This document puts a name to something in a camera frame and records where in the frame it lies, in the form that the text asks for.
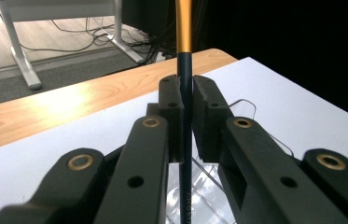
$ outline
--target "carbon fiber rod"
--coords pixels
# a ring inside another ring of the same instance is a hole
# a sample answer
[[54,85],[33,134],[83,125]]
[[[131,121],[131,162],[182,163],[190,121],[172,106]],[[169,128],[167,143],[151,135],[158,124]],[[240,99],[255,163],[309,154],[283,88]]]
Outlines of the carbon fiber rod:
[[192,109],[192,60],[191,60],[191,0],[176,0],[177,76],[182,103],[183,156],[179,165],[180,223],[191,223],[191,109]]

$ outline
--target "wooden table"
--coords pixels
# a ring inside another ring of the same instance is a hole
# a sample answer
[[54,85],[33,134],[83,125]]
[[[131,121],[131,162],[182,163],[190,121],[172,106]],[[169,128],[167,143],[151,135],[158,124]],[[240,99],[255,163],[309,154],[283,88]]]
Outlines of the wooden table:
[[[193,54],[200,75],[237,60],[219,49]],[[0,104],[0,146],[150,93],[176,73],[176,59]]]

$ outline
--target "white desk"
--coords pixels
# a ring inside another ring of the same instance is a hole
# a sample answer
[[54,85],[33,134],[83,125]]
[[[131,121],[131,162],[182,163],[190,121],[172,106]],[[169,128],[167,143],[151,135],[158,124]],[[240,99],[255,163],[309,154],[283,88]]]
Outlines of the white desk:
[[[227,102],[246,99],[257,106],[255,120],[301,159],[324,147],[348,157],[348,113],[246,58],[205,74]],[[91,147],[104,154],[125,143],[133,122],[157,102],[157,92],[115,105],[62,126],[0,147],[0,207],[24,203],[62,154]],[[236,115],[242,112],[235,110]]]

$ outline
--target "screw hole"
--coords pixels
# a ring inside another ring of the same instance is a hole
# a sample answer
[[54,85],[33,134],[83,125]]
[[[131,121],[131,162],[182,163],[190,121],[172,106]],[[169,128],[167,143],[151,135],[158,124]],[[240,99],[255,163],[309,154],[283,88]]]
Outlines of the screw hole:
[[250,128],[252,126],[252,123],[246,119],[236,119],[234,124],[240,128]]
[[177,103],[169,103],[168,106],[169,107],[177,107]]
[[67,164],[70,170],[79,171],[91,166],[94,158],[89,154],[80,154],[73,157]]
[[160,122],[158,119],[145,119],[143,124],[147,128],[154,128],[154,127],[159,126]]
[[316,160],[328,169],[341,171],[346,168],[345,162],[333,155],[321,154],[316,157]]
[[139,188],[142,185],[144,185],[144,179],[139,175],[133,176],[128,180],[128,186],[133,189]]
[[281,177],[281,183],[287,186],[288,188],[296,188],[297,182],[291,177],[283,176]]

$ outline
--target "brass insert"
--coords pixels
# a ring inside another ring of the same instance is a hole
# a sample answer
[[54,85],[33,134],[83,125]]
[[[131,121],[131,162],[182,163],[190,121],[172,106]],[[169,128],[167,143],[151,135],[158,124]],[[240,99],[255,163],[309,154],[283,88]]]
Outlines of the brass insert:
[[160,121],[158,119],[145,119],[142,123],[147,128],[154,128],[160,125]]
[[319,163],[332,170],[341,171],[346,168],[346,165],[342,160],[332,155],[320,154],[316,157],[316,159],[319,161]]
[[94,161],[94,158],[89,155],[89,154],[80,154],[75,157],[73,157],[69,162],[68,162],[68,168],[70,170],[74,171],[79,171],[79,170],[84,170],[90,165],[92,165]]
[[240,128],[250,128],[252,126],[252,122],[248,119],[236,119],[234,124]]

